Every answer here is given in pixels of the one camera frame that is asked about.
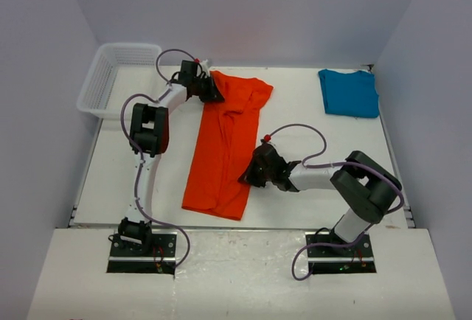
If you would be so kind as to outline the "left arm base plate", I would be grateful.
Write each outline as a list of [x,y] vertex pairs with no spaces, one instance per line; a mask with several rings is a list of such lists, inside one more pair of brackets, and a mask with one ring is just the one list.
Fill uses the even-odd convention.
[[106,272],[108,274],[167,274],[176,272],[175,232],[153,232],[147,245],[123,240],[116,233],[111,242]]

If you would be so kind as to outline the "blue folded t shirt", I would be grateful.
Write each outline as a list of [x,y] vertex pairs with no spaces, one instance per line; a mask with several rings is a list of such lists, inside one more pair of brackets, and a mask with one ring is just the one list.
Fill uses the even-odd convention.
[[337,116],[375,119],[379,116],[379,95],[375,75],[356,71],[340,73],[329,69],[318,72],[324,112]]

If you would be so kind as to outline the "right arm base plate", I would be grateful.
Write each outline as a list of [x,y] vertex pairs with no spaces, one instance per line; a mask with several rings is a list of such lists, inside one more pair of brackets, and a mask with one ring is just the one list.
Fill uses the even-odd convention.
[[308,269],[318,274],[374,274],[376,270],[372,244],[366,234],[353,248],[317,246],[307,250]]

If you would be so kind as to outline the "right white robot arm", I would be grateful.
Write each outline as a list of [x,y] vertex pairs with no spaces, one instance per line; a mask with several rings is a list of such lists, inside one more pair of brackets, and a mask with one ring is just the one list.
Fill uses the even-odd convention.
[[330,231],[330,250],[339,256],[352,251],[361,234],[404,203],[399,180],[360,150],[343,161],[307,164],[286,161],[273,145],[262,143],[238,181],[253,187],[269,182],[283,192],[337,191],[349,206]]

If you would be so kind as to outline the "orange t shirt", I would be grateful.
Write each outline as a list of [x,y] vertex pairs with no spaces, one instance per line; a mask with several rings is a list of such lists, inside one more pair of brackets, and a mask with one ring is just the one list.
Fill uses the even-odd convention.
[[213,71],[224,101],[204,105],[195,152],[181,207],[230,220],[240,220],[250,186],[238,181],[251,161],[260,111],[273,86],[257,78]]

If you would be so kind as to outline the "white plastic basket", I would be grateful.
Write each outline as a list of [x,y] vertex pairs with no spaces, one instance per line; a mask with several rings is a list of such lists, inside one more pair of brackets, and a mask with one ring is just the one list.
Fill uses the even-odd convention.
[[141,43],[103,44],[90,65],[77,99],[78,111],[100,119],[119,119],[133,94],[157,97],[164,81],[156,71],[160,46]]

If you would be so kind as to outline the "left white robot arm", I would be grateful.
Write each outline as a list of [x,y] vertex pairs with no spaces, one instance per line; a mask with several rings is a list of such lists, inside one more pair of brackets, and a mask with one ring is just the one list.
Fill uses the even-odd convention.
[[135,154],[135,180],[132,201],[119,224],[118,235],[138,256],[152,250],[152,223],[173,227],[152,218],[153,186],[170,141],[170,115],[193,96],[201,102],[224,101],[210,74],[211,66],[210,60],[184,60],[158,98],[134,94],[122,106],[120,124]]

